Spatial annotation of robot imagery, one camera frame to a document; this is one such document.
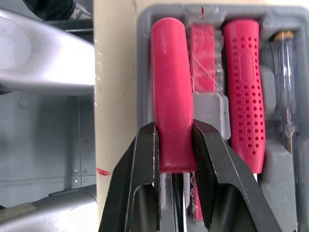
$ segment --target red rubber handle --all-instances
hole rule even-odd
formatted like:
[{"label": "red rubber handle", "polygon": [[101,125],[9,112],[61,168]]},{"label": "red rubber handle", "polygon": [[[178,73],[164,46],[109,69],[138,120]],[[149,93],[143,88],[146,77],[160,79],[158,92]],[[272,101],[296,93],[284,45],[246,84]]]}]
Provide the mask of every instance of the red rubber handle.
[{"label": "red rubber handle", "polygon": [[228,64],[232,148],[253,173],[261,173],[265,118],[259,71],[259,24],[241,19],[223,29]]},{"label": "red rubber handle", "polygon": [[154,24],[151,60],[160,171],[195,171],[197,164],[191,142],[193,96],[185,27],[181,21],[163,18]]}]

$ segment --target brass cap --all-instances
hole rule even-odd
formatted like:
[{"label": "brass cap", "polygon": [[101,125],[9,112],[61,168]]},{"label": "brass cap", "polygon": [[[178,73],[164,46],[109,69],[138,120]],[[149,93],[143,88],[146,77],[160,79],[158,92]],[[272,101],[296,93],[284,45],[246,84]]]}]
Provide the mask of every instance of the brass cap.
[{"label": "brass cap", "polygon": [[284,39],[292,39],[292,38],[294,38],[294,32],[292,32],[290,30],[281,31],[274,36],[273,41],[284,40]]}]

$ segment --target red handle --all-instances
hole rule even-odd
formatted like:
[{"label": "red handle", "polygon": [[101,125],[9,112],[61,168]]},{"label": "red handle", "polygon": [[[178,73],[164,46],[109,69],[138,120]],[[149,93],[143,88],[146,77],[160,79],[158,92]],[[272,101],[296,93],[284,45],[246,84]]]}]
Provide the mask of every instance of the red handle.
[{"label": "red handle", "polygon": [[193,91],[216,91],[214,28],[212,24],[190,27],[190,64]]},{"label": "red handle", "polygon": [[193,97],[185,27],[181,21],[163,18],[154,24],[151,58],[160,171],[195,171],[197,164],[191,142]]},{"label": "red handle", "polygon": [[265,119],[259,71],[259,24],[241,19],[223,29],[228,64],[232,148],[253,173],[261,173]]}]

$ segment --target red paint mark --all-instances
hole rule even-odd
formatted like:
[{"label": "red paint mark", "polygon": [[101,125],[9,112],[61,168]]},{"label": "red paint mark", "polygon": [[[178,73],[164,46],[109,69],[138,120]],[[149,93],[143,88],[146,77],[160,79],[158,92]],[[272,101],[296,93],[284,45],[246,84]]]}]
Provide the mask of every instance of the red paint mark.
[{"label": "red paint mark", "polygon": [[108,172],[108,171],[105,171],[103,169],[100,169],[100,168],[96,168],[97,172],[100,174],[100,175],[110,175],[111,173]]},{"label": "red paint mark", "polygon": [[205,13],[204,7],[201,6],[201,19],[202,19],[202,20],[204,20],[204,13]]}]

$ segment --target clear plastic handle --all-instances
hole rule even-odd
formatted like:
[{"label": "clear plastic handle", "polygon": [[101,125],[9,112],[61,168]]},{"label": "clear plastic handle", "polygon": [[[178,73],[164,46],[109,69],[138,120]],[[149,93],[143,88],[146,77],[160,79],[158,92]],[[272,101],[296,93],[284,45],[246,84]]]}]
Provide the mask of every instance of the clear plastic handle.
[{"label": "clear plastic handle", "polygon": [[296,114],[296,72],[294,39],[284,39],[271,43],[277,85],[278,108],[283,124],[293,123]]}]

